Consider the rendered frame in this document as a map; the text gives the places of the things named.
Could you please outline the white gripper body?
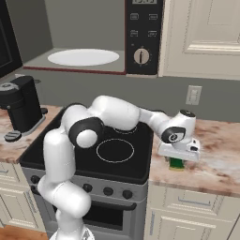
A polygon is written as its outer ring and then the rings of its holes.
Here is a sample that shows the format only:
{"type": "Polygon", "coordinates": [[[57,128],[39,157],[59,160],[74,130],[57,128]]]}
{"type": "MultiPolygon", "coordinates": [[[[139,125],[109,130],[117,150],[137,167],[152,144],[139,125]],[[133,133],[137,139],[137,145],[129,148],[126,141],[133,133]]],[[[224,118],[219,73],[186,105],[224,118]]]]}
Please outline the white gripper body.
{"type": "Polygon", "coordinates": [[[171,144],[161,143],[158,147],[157,153],[160,156],[168,158],[178,158],[182,160],[195,161],[200,159],[199,152],[190,152],[187,150],[175,149],[171,144]]]}

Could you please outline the green and yellow sponge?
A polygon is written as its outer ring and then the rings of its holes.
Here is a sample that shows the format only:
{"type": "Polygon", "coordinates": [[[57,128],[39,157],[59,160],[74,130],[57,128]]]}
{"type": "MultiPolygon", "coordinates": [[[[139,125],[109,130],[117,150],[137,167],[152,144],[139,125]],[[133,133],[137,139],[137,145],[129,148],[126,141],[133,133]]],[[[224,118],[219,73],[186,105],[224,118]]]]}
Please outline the green and yellow sponge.
{"type": "Polygon", "coordinates": [[[179,158],[170,158],[170,169],[173,171],[183,171],[185,169],[182,159],[179,158]]]}

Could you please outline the black microwave oven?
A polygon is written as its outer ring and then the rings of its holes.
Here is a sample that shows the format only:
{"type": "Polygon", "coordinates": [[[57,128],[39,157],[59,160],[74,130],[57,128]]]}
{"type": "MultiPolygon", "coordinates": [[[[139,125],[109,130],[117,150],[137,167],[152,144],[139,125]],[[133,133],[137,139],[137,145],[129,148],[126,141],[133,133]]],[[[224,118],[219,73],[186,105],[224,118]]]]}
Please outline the black microwave oven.
{"type": "Polygon", "coordinates": [[[25,69],[157,75],[163,0],[6,0],[25,69]],[[48,56],[99,49],[109,64],[70,67],[48,56]]]}

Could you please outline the white microwave turntable plate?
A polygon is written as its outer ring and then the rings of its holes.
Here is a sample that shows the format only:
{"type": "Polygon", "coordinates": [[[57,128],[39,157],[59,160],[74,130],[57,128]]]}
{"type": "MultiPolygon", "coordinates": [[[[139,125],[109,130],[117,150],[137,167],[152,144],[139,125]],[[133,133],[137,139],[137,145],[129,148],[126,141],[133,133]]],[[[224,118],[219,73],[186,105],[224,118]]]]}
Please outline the white microwave turntable plate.
{"type": "Polygon", "coordinates": [[[70,67],[91,67],[112,63],[119,54],[99,49],[74,49],[52,53],[48,60],[54,64],[70,67]]]}

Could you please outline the black microwave door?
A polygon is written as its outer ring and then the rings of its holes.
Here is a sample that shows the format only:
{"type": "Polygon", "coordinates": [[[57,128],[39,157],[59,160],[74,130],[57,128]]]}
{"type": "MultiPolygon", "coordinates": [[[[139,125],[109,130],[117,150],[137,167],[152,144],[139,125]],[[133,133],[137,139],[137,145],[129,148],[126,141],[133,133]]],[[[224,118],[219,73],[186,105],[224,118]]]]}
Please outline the black microwave door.
{"type": "Polygon", "coordinates": [[[0,0],[0,78],[23,65],[6,0],[0,0]]]}

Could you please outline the cream drawer front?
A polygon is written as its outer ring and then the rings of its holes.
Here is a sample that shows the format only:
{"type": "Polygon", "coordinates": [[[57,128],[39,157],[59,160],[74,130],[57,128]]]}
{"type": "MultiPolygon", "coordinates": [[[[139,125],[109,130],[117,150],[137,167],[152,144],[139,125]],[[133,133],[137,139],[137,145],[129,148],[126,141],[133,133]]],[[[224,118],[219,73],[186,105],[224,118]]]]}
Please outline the cream drawer front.
{"type": "Polygon", "coordinates": [[[27,185],[20,164],[0,162],[0,170],[8,170],[8,173],[0,173],[0,182],[22,186],[27,185]]]}
{"type": "Polygon", "coordinates": [[[148,188],[148,204],[156,209],[229,221],[236,220],[240,215],[239,198],[156,185],[148,188]],[[210,202],[211,206],[179,202],[178,197],[202,203],[210,202]]]}

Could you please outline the black and steel stove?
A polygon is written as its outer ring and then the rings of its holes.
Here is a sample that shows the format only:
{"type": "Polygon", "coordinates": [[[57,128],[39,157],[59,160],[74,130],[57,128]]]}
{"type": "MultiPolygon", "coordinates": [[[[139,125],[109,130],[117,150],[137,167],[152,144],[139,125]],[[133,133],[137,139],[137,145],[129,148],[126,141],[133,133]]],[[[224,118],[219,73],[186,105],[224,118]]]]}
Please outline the black and steel stove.
{"type": "Polygon", "coordinates": [[[153,131],[144,123],[125,131],[105,127],[101,138],[90,148],[74,149],[76,172],[71,182],[80,188],[90,184],[87,192],[93,201],[103,203],[136,203],[134,240],[143,240],[144,218],[147,202],[153,131]],[[112,196],[103,193],[105,187],[113,189],[112,196]],[[131,199],[123,197],[131,190],[131,199]]]}

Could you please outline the cream base cupboard door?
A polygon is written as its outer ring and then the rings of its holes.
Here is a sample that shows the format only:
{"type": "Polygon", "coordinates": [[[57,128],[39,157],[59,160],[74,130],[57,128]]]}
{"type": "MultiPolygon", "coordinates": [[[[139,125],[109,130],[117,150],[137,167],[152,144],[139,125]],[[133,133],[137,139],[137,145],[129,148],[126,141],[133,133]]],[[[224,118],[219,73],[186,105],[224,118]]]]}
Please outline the cream base cupboard door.
{"type": "Polygon", "coordinates": [[[39,211],[35,214],[27,199],[27,190],[31,190],[30,187],[0,183],[0,206],[7,225],[45,233],[39,211]]]}
{"type": "Polygon", "coordinates": [[[148,207],[145,240],[227,240],[233,222],[209,217],[179,214],[148,207]],[[155,211],[153,235],[149,235],[151,213],[155,211]]]}

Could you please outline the steel oven door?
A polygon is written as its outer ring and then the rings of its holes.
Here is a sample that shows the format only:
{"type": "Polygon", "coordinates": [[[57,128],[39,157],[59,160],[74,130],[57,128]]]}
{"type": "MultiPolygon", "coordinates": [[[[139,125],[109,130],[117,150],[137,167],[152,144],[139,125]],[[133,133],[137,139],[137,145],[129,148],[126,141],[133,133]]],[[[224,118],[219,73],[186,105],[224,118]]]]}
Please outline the steel oven door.
{"type": "MultiPolygon", "coordinates": [[[[55,217],[57,208],[37,194],[34,197],[47,235],[51,238],[58,229],[55,217]]],[[[82,220],[96,240],[134,240],[136,211],[137,207],[133,211],[122,211],[91,205],[82,220]]]]}

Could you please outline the black coffee machine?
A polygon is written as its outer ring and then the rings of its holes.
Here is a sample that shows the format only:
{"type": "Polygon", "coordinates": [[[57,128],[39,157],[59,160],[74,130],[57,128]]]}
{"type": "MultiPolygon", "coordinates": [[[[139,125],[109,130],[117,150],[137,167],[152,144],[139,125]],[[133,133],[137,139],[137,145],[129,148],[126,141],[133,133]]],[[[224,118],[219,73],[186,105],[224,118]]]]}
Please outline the black coffee machine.
{"type": "Polygon", "coordinates": [[[31,134],[45,120],[46,108],[38,101],[35,80],[21,76],[0,84],[0,109],[7,110],[13,130],[4,136],[8,143],[31,134]]]}

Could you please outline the white wall outlet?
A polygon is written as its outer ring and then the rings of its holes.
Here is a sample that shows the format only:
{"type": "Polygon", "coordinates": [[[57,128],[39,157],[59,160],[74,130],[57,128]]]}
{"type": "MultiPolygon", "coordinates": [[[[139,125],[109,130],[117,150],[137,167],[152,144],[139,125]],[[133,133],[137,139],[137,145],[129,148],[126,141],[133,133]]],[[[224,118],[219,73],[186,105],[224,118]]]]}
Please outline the white wall outlet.
{"type": "Polygon", "coordinates": [[[190,85],[187,89],[187,105],[198,105],[200,102],[202,88],[196,85],[190,85]]]}

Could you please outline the cream wall cupboard door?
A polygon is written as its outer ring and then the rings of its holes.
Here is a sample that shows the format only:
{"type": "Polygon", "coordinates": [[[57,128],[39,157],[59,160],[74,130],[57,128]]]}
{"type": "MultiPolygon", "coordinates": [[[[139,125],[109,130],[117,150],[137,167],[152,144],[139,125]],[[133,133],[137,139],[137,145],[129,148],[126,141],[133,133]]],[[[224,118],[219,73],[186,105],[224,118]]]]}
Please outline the cream wall cupboard door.
{"type": "Polygon", "coordinates": [[[165,0],[158,75],[240,81],[240,0],[165,0]]]}

